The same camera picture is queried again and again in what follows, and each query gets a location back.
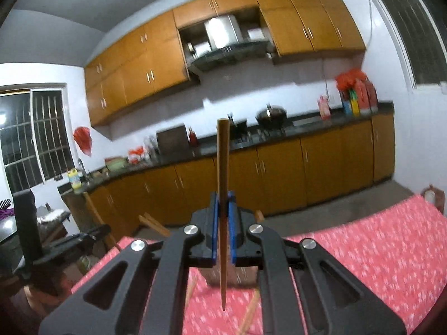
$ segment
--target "window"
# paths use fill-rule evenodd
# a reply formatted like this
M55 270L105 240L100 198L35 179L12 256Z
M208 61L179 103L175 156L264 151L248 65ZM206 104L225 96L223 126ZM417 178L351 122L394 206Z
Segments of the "window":
M398 35L413 87L447 81L446 49L422 0L378 0Z
M0 143L12 193L32 188L73 168L62 91L1 94Z

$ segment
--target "wooden stick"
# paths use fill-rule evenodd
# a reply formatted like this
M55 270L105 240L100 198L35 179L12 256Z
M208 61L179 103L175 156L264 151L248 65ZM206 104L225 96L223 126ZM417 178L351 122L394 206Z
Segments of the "wooden stick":
M144 217L142 215L139 215L139 221L141 224L144 224L145 226L148 226L149 228L152 228L153 230L155 230L156 232L158 232L159 234L161 234L164 237L169 237L171 235L171 232L169 231L169 229L163 227L160 223L158 223L159 225L155 224L154 222L152 222L150 219L148 219L146 217L147 213L144 214Z
M251 323L253 321L254 312L256 310L256 306L258 305L260 298L259 290L254 290L253 297L247 306L247 312L245 313L244 319L242 320L242 325L239 327L239 330L237 331L237 335L245 335L245 333L248 331L248 329L251 326Z
M188 287L186 288L186 298L185 298L185 308L187 307L189 300L191 300L191 297L193 296L194 288L197 284L197 276L193 277L193 280L189 283Z
M228 180L230 156L230 121L217 121L217 195L219 200L218 248L220 256L220 297L222 310L227 302L227 246L228 246Z
M93 203L93 200L90 197L89 193L88 192L84 192L83 194L84 194L85 201L87 202L87 206L90 207L90 211L93 212L93 215L95 216L95 218L98 221L98 223L99 224L107 224L106 222L104 222L102 220L101 215L99 215L99 212L96 209L95 204ZM116 247L116 248L118 248L118 250L120 250L120 248L118 246L118 243L115 240L115 237L113 236L113 234L111 232L107 235L105 241L106 241L106 244L107 244L107 246L109 248Z

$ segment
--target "floor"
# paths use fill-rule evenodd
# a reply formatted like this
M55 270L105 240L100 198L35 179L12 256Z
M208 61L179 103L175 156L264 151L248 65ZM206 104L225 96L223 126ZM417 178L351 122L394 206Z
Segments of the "floor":
M266 224L282 237L313 232L349 223L380 212L413 195L413 192L390 180L354 194L288 214L265 219ZM162 240L149 228L141 229L136 237Z

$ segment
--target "pot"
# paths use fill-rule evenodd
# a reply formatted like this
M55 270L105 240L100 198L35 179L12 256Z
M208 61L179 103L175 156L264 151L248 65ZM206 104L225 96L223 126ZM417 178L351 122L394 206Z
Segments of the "pot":
M287 112L280 106L267 105L267 109L258 112L256 121L267 131L280 130L287 118Z

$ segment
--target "pink tablecloth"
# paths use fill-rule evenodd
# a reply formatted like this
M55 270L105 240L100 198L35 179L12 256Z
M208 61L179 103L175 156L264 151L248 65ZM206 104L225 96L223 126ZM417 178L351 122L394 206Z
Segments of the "pink tablecloth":
M420 195L392 208L343 226L290 237L310 237L356 275L404 321L408 334L425 318L447 283L447 219ZM133 239L124 237L122 247ZM112 249L72 289L76 291L115 257ZM253 290L229 290L227 310L220 291L209 288L192 268L197 286L185 309L183 334L235 334ZM261 305L250 334L262 334Z

